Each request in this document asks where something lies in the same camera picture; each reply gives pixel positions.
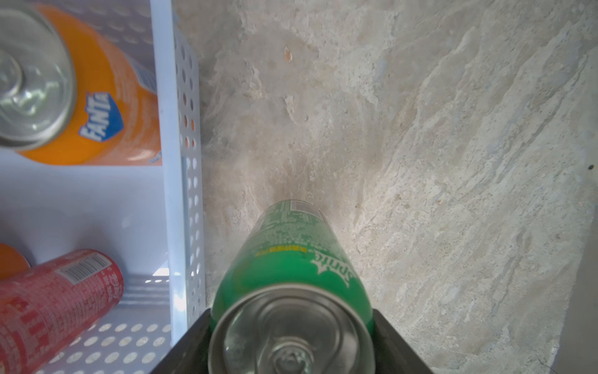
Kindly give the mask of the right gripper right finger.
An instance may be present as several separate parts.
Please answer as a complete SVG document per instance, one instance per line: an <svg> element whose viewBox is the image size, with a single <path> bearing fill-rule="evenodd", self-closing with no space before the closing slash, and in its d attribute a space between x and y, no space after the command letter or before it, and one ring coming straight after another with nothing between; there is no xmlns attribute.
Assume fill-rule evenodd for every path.
<svg viewBox="0 0 598 374"><path fill-rule="evenodd" d="M372 342L376 374L433 374L428 365L377 309Z"/></svg>

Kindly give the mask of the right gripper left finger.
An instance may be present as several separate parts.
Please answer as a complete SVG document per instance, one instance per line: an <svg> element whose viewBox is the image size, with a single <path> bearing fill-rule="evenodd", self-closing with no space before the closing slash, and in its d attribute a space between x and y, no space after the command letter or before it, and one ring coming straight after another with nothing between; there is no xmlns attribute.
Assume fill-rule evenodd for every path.
<svg viewBox="0 0 598 374"><path fill-rule="evenodd" d="M151 374L208 374L211 323L211 309L207 309Z"/></svg>

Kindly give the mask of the green Sprite can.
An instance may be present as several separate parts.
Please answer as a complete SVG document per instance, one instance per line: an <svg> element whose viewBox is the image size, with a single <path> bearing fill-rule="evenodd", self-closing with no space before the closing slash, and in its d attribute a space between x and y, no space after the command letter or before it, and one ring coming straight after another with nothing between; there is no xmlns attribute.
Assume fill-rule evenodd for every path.
<svg viewBox="0 0 598 374"><path fill-rule="evenodd" d="M256 222L216 292L211 373L373 373L373 309L325 215L288 199Z"/></svg>

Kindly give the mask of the orange Fanta can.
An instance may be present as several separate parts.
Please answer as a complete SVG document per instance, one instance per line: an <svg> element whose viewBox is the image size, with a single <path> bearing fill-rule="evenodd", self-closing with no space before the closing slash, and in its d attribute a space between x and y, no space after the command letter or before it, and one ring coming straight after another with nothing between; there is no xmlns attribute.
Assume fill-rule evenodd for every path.
<svg viewBox="0 0 598 374"><path fill-rule="evenodd" d="M57 7L4 1L1 147L46 165L157 166L155 76Z"/></svg>

